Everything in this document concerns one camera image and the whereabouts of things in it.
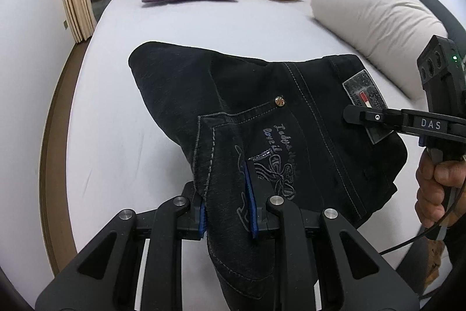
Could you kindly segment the right hand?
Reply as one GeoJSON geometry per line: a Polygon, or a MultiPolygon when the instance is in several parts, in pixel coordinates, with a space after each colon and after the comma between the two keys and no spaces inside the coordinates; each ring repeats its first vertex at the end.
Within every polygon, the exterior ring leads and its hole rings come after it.
{"type": "MultiPolygon", "coordinates": [[[[429,228],[446,213],[442,205],[446,195],[445,189],[460,189],[464,185],[465,161],[447,161],[435,165],[425,149],[415,177],[419,185],[415,212],[421,224],[429,228]]],[[[458,204],[449,214],[449,229],[445,242],[448,249],[451,246],[465,247],[465,193],[462,193],[458,204]]]]}

